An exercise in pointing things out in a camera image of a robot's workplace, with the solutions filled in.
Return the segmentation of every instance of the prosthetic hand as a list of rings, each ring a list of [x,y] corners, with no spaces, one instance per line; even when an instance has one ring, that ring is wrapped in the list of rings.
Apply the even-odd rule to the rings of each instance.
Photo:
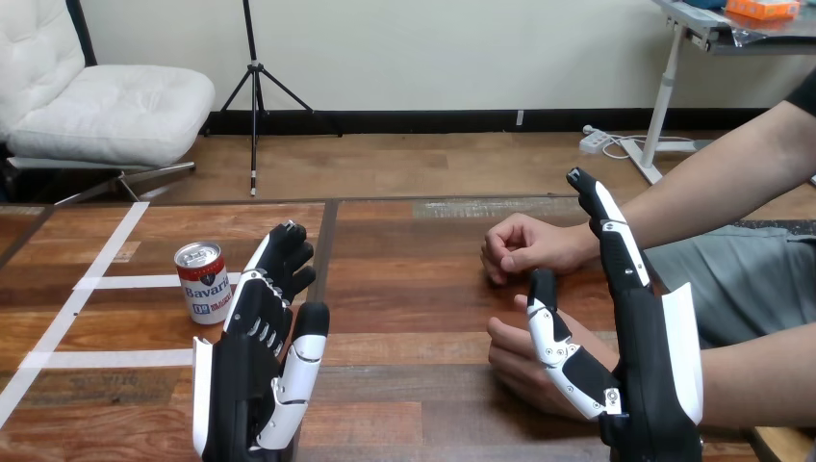
[[[304,303],[292,345],[294,297],[315,280],[306,229],[272,229],[244,269],[221,338],[193,339],[195,450],[206,462],[289,461],[318,377],[329,329],[323,303]]]
[[[702,372],[691,286],[655,297],[640,250],[606,188],[580,168],[567,180],[600,240],[621,359],[609,372],[572,342],[557,312],[555,276],[538,269],[527,315],[539,360],[575,408],[598,420],[611,458],[701,461]]]

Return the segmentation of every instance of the orange box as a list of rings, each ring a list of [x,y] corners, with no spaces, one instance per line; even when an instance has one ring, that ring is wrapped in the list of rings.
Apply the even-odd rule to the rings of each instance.
[[[799,14],[798,0],[728,0],[727,12],[755,19],[783,19]]]

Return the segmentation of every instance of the black sleeve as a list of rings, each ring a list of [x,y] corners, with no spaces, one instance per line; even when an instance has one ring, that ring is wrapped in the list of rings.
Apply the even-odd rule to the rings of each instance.
[[[787,97],[788,102],[816,116],[816,70]]]

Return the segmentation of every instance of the white wall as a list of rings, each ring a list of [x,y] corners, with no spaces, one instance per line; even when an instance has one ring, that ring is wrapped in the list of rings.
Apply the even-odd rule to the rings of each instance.
[[[649,0],[252,0],[262,63],[316,109],[651,107],[671,31]],[[248,62],[241,0],[82,0],[101,64],[189,67],[215,108]],[[686,46],[676,107],[768,107],[811,57]],[[271,83],[270,109],[298,109]],[[249,87],[232,109],[249,108]]]

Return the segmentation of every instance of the can lid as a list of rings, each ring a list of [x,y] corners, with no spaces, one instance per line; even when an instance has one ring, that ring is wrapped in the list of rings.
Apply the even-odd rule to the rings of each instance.
[[[176,252],[176,265],[182,268],[201,268],[213,263],[221,254],[221,247],[213,243],[187,244]]]

